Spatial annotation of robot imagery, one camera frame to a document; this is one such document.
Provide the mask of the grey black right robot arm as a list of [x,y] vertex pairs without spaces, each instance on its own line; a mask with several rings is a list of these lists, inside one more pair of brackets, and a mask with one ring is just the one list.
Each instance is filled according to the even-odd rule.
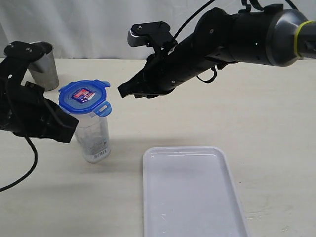
[[315,58],[316,23],[282,4],[236,14],[215,7],[201,16],[181,42],[163,21],[133,25],[127,42],[131,47],[151,47],[154,52],[118,91],[121,97],[155,98],[207,70],[217,72],[229,64],[287,67],[300,58]]

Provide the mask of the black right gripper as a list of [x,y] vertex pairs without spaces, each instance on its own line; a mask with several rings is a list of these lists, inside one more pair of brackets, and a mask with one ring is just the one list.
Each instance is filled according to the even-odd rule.
[[121,98],[133,95],[136,99],[152,99],[169,94],[200,73],[233,62],[227,47],[234,21],[220,8],[207,11],[172,53],[118,86]]

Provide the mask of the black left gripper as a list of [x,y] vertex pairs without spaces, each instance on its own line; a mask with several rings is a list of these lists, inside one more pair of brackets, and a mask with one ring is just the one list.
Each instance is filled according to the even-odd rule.
[[44,138],[49,127],[52,139],[70,143],[79,120],[44,98],[42,87],[31,82],[21,84],[31,63],[41,59],[44,50],[13,41],[5,47],[4,54],[0,63],[0,129],[20,137]]

